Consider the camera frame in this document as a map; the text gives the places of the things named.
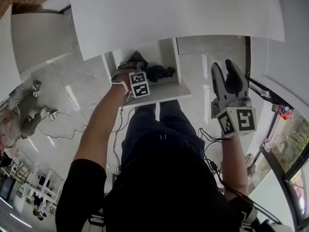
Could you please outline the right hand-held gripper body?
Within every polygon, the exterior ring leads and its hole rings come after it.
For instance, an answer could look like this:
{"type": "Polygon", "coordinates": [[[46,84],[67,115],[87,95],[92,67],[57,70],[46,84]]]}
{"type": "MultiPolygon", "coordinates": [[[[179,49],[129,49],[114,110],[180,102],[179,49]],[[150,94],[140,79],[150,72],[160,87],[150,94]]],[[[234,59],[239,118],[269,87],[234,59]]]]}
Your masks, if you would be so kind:
{"type": "Polygon", "coordinates": [[[224,138],[241,137],[256,131],[256,111],[246,96],[220,108],[218,100],[211,102],[212,118],[217,119],[224,138]]]}

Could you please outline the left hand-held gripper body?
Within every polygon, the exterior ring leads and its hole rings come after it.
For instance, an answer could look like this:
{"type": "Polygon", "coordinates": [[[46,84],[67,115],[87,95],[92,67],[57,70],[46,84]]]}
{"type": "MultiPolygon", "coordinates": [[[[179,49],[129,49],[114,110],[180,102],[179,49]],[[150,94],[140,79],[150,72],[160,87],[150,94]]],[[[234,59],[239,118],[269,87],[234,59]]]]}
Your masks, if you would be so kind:
{"type": "Polygon", "coordinates": [[[149,84],[147,81],[145,72],[136,72],[136,63],[122,64],[118,67],[117,71],[111,78],[112,85],[122,85],[127,94],[132,92],[134,98],[140,98],[150,95],[149,84]],[[114,78],[117,74],[128,73],[130,78],[130,86],[127,86],[125,82],[114,82],[114,78]]]}

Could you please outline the white drawer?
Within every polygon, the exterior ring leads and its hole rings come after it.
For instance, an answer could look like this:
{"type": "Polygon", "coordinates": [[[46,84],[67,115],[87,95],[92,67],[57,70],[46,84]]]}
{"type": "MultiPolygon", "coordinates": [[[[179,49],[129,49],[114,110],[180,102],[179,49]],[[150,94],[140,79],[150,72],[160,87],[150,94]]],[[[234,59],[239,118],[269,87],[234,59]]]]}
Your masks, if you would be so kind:
{"type": "Polygon", "coordinates": [[[101,55],[107,77],[112,78],[117,67],[127,62],[138,51],[148,62],[149,66],[161,65],[164,68],[173,67],[175,74],[172,77],[163,78],[158,82],[149,82],[150,94],[141,98],[128,98],[125,108],[148,105],[158,102],[166,102],[188,98],[192,96],[188,86],[182,80],[179,63],[179,51],[176,38],[169,38],[150,43],[139,44],[134,47],[118,49],[101,55]]]}

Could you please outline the person's left forearm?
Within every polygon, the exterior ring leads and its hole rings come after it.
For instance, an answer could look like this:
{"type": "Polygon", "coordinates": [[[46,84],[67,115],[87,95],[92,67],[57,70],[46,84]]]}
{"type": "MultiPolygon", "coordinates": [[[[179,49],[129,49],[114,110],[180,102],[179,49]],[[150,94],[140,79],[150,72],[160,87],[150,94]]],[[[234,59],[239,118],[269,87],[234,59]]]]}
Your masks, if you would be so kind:
{"type": "Polygon", "coordinates": [[[99,102],[82,134],[74,160],[86,159],[106,167],[109,137],[125,93],[123,85],[112,85],[99,102]]]}

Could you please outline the person's right forearm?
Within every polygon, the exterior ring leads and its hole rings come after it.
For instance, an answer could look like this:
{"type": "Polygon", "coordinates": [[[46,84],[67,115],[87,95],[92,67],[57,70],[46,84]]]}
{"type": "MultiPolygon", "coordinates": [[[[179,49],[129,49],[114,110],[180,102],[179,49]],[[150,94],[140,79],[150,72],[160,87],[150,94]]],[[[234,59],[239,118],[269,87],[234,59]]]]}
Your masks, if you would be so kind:
{"type": "Polygon", "coordinates": [[[248,195],[247,167],[238,137],[222,141],[223,182],[226,186],[248,195]]]}

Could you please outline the person's left hand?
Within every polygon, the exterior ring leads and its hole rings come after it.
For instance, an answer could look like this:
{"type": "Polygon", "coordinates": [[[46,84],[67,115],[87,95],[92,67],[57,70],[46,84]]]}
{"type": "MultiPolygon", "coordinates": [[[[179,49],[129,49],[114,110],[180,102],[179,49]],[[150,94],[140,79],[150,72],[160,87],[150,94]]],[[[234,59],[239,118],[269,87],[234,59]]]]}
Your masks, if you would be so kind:
{"type": "Polygon", "coordinates": [[[130,78],[128,73],[117,74],[114,78],[114,82],[125,82],[127,86],[130,86],[130,78]]]}

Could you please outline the black grey bar fixture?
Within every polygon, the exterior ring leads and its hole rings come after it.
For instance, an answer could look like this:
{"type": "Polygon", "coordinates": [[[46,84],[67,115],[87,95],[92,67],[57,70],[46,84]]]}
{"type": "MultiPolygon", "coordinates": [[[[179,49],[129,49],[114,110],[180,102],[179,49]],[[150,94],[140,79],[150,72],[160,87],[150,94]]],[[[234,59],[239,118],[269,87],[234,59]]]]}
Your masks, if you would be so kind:
{"type": "Polygon", "coordinates": [[[274,105],[289,106],[292,108],[292,106],[286,100],[273,92],[271,89],[267,88],[258,81],[251,79],[250,77],[246,76],[246,79],[248,81],[249,88],[263,100],[274,105]]]}

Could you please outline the red white packet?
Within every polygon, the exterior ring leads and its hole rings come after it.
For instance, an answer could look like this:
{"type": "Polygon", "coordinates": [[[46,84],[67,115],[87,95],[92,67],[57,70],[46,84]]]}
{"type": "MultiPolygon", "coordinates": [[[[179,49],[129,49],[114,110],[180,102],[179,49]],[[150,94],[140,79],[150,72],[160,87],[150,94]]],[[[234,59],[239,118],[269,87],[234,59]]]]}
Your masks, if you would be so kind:
{"type": "Polygon", "coordinates": [[[273,150],[273,144],[269,141],[268,138],[263,140],[262,146],[267,153],[270,153],[273,150]]]}
{"type": "Polygon", "coordinates": [[[289,106],[278,106],[278,114],[284,120],[291,120],[294,115],[294,108],[289,106]]]}

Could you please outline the person's dark trousers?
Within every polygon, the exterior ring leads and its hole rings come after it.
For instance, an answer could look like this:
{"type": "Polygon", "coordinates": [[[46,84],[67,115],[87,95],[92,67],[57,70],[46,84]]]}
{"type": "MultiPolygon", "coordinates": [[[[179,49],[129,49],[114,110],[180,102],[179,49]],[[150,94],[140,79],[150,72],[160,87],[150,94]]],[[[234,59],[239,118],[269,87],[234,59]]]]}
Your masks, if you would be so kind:
{"type": "Polygon", "coordinates": [[[160,103],[159,120],[155,104],[136,107],[122,142],[121,169],[147,151],[186,150],[204,157],[205,142],[197,136],[177,100],[160,103]]]}

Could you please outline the grey shoe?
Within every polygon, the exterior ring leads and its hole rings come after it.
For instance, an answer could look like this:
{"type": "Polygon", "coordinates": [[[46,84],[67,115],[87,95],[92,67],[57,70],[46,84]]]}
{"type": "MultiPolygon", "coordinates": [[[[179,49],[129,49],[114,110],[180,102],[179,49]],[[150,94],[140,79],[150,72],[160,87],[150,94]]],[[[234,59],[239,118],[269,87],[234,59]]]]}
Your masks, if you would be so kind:
{"type": "Polygon", "coordinates": [[[254,163],[254,155],[252,153],[247,154],[245,156],[246,168],[247,168],[247,176],[251,178],[256,171],[256,165],[254,163]]]}

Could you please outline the black framed glass door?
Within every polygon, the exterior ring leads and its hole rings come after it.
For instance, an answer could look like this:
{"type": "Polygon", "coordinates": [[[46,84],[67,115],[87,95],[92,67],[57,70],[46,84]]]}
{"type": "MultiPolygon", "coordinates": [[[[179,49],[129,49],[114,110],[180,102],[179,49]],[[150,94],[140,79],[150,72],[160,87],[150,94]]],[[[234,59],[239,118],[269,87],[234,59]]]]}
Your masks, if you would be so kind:
{"type": "Polygon", "coordinates": [[[309,121],[298,111],[291,120],[273,117],[267,137],[273,150],[261,152],[287,200],[296,232],[309,232],[309,121]]]}

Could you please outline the plain white side table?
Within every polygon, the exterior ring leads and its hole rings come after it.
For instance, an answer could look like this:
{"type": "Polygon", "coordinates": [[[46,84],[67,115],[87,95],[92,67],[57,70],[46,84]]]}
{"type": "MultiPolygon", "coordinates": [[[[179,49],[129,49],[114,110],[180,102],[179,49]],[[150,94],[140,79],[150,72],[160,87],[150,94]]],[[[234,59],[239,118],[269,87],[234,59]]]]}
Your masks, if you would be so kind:
{"type": "Polygon", "coordinates": [[[0,18],[0,103],[31,74],[70,53],[73,20],[54,13],[13,14],[0,18]]]}

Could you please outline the person's black t-shirt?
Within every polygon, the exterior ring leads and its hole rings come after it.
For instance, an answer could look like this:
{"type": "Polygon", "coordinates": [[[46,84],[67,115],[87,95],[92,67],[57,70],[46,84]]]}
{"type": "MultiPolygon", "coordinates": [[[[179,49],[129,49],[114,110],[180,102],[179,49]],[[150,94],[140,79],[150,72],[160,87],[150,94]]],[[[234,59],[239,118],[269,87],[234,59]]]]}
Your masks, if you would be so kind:
{"type": "Polygon", "coordinates": [[[107,232],[239,232],[250,210],[242,198],[228,201],[203,159],[163,134],[135,145],[107,195],[105,181],[99,164],[72,162],[56,209],[57,232],[81,232],[98,210],[107,232]]]}

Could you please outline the white frame table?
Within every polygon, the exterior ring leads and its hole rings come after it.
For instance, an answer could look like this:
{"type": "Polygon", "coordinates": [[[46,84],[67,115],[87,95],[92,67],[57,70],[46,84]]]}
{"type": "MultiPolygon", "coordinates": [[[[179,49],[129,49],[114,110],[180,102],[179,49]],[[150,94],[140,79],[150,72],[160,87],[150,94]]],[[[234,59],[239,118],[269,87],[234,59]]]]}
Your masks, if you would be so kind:
{"type": "Polygon", "coordinates": [[[54,214],[63,184],[64,180],[54,170],[43,174],[37,168],[18,188],[14,208],[21,213],[25,203],[31,203],[37,197],[42,199],[43,210],[54,214]]]}

